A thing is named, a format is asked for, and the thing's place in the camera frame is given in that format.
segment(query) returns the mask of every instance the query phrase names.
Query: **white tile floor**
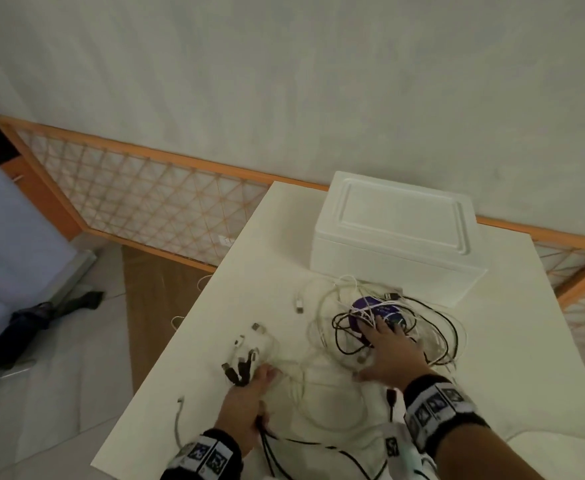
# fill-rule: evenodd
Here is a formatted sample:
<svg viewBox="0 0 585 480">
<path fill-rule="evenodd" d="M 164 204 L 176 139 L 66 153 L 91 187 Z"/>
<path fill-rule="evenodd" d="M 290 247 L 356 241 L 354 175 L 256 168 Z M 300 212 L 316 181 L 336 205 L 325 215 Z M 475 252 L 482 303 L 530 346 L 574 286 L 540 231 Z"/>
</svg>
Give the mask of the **white tile floor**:
<svg viewBox="0 0 585 480">
<path fill-rule="evenodd" d="M 109 478 L 90 462 L 133 397 L 121 247 L 75 244 L 97 249 L 80 283 L 105 300 L 42 332 L 34 366 L 0 380 L 0 480 Z"/>
</svg>

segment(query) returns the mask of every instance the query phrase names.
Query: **white foam box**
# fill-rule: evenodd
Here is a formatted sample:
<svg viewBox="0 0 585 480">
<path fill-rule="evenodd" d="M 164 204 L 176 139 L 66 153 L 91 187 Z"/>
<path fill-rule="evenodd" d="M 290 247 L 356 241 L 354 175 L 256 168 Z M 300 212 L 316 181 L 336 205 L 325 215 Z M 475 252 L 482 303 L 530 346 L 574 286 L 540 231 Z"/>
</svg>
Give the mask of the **white foam box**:
<svg viewBox="0 0 585 480">
<path fill-rule="evenodd" d="M 452 308 L 486 273 L 488 258 L 467 196 L 338 171 L 310 269 Z"/>
</svg>

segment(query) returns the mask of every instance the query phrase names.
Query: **right hand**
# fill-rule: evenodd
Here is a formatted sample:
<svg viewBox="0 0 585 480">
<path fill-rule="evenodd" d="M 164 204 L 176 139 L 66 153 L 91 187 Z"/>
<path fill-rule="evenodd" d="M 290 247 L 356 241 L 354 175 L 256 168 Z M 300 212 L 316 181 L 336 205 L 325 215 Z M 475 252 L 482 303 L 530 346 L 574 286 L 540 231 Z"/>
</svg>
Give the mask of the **right hand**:
<svg viewBox="0 0 585 480">
<path fill-rule="evenodd" d="M 361 332 L 374 346 L 374 363 L 362 369 L 355 380 L 377 381 L 404 392 L 414 379 L 433 373 L 421 347 L 409 339 L 400 326 L 397 325 L 393 333 L 381 317 L 375 317 L 375 323 L 377 330 L 361 320 L 358 323 Z"/>
</svg>

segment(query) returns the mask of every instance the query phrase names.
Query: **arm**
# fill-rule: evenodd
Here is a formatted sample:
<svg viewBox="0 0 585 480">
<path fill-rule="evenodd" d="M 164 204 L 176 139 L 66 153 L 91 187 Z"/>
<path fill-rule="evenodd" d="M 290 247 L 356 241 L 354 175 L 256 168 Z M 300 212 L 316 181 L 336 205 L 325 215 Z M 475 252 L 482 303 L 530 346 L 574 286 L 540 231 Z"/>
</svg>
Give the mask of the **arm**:
<svg viewBox="0 0 585 480">
<path fill-rule="evenodd" d="M 400 327 L 393 333 L 380 318 L 376 323 L 377 330 L 363 322 L 359 324 L 374 346 L 375 362 L 359 372 L 356 379 L 399 389 L 407 410 L 433 385 L 449 385 L 447 379 L 428 367 L 423 352 Z M 442 480 L 543 480 L 475 413 L 457 414 L 442 422 L 426 442 L 425 451 L 435 460 Z"/>
<path fill-rule="evenodd" d="M 260 365 L 245 387 L 232 387 L 215 427 L 184 446 L 169 463 L 161 480 L 239 480 L 243 458 L 257 445 L 257 417 L 264 425 L 268 413 L 261 397 L 277 369 Z"/>
</svg>

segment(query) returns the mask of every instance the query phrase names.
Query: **white table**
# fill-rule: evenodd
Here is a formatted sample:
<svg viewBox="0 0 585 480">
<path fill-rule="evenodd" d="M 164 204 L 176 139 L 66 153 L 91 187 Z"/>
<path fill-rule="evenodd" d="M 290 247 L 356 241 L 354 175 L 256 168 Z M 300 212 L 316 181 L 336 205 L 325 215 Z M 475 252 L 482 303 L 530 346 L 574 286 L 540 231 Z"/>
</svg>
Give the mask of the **white table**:
<svg viewBox="0 0 585 480">
<path fill-rule="evenodd" d="M 211 427 L 228 388 L 220 364 L 253 322 L 266 325 L 289 353 L 304 349 L 305 326 L 299 323 L 307 318 L 294 311 L 293 295 L 314 276 L 308 270 L 310 243 L 325 195 L 273 184 L 93 466 L 120 480 L 157 479 L 177 451 L 177 397 L 185 395 L 182 438 Z M 585 368 L 529 236 L 488 226 L 481 232 L 491 269 L 450 310 L 468 337 L 458 362 L 459 384 L 504 438 L 523 431 L 585 438 Z M 512 440 L 513 447 L 524 457 L 535 455 L 535 435 L 543 436 L 524 433 Z M 543 459 L 529 460 L 543 468 Z M 255 464 L 245 478 L 257 475 L 248 470 L 262 468 L 260 461 Z M 349 471 L 351 478 L 361 478 Z"/>
</svg>

